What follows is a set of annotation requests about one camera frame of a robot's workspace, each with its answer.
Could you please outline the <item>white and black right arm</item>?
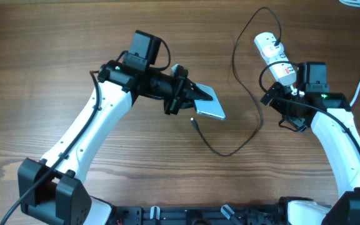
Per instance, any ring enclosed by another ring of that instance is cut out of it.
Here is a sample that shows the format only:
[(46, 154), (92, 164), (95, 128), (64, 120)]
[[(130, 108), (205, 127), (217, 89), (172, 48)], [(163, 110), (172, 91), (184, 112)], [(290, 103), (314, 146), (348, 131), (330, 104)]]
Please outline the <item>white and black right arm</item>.
[(261, 102), (281, 113), (294, 132), (311, 128), (326, 153), (339, 193), (330, 208), (309, 199), (287, 199), (286, 223), (360, 224), (360, 136), (345, 95), (329, 90), (326, 64), (297, 64), (291, 84), (276, 81), (264, 90)]

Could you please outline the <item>Galaxy S25 smartphone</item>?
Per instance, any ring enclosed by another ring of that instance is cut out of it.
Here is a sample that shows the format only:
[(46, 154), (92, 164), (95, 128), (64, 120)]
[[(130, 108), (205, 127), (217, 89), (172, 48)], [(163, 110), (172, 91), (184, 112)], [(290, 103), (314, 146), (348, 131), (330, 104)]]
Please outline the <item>Galaxy S25 smartphone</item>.
[(226, 115), (213, 88), (196, 83), (196, 86), (212, 97), (211, 101), (195, 100), (196, 113), (214, 119), (225, 120)]

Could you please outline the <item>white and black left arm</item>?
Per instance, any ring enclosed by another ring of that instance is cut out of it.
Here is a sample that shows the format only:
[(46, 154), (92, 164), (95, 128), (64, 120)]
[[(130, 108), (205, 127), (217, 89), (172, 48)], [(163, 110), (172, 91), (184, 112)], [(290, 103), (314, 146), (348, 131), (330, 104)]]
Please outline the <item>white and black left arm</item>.
[(92, 197), (84, 182), (102, 143), (139, 96), (161, 100), (166, 114), (194, 108), (224, 119), (213, 88), (192, 82), (180, 65), (171, 73), (154, 63), (164, 41), (142, 31), (116, 60), (91, 73), (94, 91), (64, 136), (38, 161), (25, 159), (17, 175), (21, 211), (48, 224), (123, 224), (115, 206)]

